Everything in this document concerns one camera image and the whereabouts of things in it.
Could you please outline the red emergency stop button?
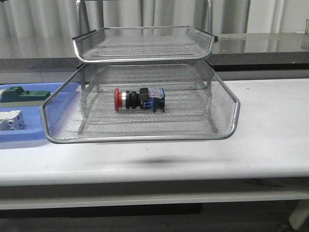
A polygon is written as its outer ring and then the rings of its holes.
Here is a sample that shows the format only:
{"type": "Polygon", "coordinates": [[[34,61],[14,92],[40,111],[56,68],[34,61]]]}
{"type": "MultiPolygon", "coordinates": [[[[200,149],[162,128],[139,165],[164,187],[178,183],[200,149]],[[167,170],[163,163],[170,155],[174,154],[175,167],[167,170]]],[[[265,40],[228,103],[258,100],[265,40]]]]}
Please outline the red emergency stop button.
{"type": "Polygon", "coordinates": [[[121,109],[149,109],[151,112],[157,110],[165,111],[165,92],[163,88],[145,87],[140,88],[139,93],[135,91],[121,92],[119,88],[114,90],[115,111],[121,109]]]}

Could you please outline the blue plastic tray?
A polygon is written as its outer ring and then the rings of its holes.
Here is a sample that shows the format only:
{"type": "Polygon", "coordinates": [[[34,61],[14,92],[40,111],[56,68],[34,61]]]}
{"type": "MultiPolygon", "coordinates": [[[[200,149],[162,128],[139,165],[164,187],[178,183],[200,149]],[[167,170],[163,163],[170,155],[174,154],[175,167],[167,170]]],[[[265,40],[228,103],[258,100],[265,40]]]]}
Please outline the blue plastic tray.
{"type": "MultiPolygon", "coordinates": [[[[20,86],[23,90],[27,91],[49,91],[50,93],[56,92],[60,88],[62,83],[30,83],[30,84],[4,84],[0,86],[1,90],[8,89],[10,87],[20,86]]],[[[1,107],[1,112],[9,112],[20,110],[24,119],[24,125],[20,130],[4,130],[0,132],[0,141],[4,142],[20,142],[41,140],[45,138],[45,134],[42,129],[40,107],[41,103],[33,106],[17,106],[17,107],[1,107]]]]}

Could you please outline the green electrical module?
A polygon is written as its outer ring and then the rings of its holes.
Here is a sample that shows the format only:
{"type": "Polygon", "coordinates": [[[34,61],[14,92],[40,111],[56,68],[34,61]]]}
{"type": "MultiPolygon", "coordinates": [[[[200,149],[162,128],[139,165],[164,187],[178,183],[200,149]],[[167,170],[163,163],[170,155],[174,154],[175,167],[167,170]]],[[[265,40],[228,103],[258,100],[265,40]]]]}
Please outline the green electrical module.
{"type": "Polygon", "coordinates": [[[44,101],[50,95],[50,91],[24,90],[21,86],[15,86],[3,90],[0,94],[0,102],[44,101]]]}

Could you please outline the grey granite counter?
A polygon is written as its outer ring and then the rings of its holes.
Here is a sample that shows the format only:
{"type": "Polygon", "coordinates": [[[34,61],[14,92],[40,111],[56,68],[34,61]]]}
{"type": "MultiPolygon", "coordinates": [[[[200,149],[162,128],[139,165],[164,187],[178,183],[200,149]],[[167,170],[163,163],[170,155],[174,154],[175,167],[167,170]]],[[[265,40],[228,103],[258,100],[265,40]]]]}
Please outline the grey granite counter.
{"type": "MultiPolygon", "coordinates": [[[[299,33],[220,34],[207,59],[217,71],[306,70],[309,37],[299,33]]],[[[73,69],[79,61],[70,37],[4,37],[1,70],[73,69]]]]}

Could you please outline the white table leg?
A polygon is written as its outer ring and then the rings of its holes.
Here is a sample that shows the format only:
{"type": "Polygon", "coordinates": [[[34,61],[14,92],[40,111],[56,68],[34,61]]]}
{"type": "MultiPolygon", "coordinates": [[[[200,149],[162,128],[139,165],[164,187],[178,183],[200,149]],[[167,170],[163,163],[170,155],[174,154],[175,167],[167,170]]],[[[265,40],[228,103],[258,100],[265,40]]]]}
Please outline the white table leg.
{"type": "Polygon", "coordinates": [[[309,217],[309,200],[300,200],[288,218],[291,227],[299,230],[309,217]]]}

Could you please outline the metal pin stand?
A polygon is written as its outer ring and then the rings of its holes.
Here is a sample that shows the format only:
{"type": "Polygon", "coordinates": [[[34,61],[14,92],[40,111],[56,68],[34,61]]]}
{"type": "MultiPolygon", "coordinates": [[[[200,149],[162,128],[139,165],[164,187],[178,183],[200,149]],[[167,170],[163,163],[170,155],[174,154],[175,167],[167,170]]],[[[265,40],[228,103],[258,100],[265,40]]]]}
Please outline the metal pin stand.
{"type": "Polygon", "coordinates": [[[306,20],[304,34],[309,34],[309,19],[306,20]]]}

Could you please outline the silver rack frame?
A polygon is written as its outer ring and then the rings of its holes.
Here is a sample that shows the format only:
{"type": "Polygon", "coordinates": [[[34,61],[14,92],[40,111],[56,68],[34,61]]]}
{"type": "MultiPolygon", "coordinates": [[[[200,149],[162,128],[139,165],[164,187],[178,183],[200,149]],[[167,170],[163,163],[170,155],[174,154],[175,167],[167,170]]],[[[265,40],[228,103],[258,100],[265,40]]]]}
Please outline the silver rack frame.
{"type": "Polygon", "coordinates": [[[73,40],[95,69],[83,91],[83,128],[98,137],[214,133],[214,37],[191,26],[100,28],[73,40]]]}

